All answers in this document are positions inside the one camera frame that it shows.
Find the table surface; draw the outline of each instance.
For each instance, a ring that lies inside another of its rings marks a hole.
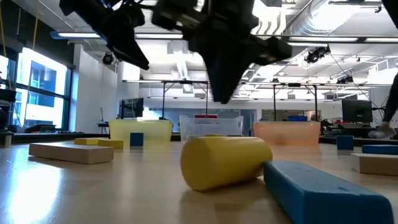
[[[1,223],[291,223],[261,179],[205,194],[180,171],[180,142],[115,151],[114,161],[84,165],[29,157],[26,145],[0,151]],[[386,196],[398,223],[398,177],[359,174],[335,145],[273,148]]]

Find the computer monitor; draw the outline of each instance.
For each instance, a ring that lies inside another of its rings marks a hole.
[[[364,100],[342,100],[343,121],[373,122],[372,102]]]
[[[127,99],[119,102],[119,116],[123,118],[140,118],[144,111],[144,99]]]

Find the blue block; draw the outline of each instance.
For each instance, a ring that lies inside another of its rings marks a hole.
[[[337,149],[354,150],[354,137],[353,136],[337,136],[336,137]]]
[[[144,146],[144,133],[130,133],[130,146]]]
[[[398,155],[398,146],[395,146],[395,145],[363,145],[362,153]]]
[[[264,181],[295,224],[394,223],[387,198],[301,162],[266,162]]]

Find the red object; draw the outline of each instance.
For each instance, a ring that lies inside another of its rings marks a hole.
[[[218,118],[217,114],[210,114],[210,115],[206,115],[205,114],[195,114],[194,118]]]

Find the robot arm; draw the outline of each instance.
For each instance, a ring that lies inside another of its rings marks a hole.
[[[133,0],[61,0],[65,15],[76,12],[106,42],[119,60],[149,69],[149,62],[134,38],[134,28],[145,23],[142,8]],[[258,18],[254,0],[206,0],[201,12],[197,0],[158,0],[152,23],[182,31],[188,48],[205,62],[214,101],[227,103],[251,63],[268,65],[291,57],[289,44],[274,37],[262,40],[252,34]]]

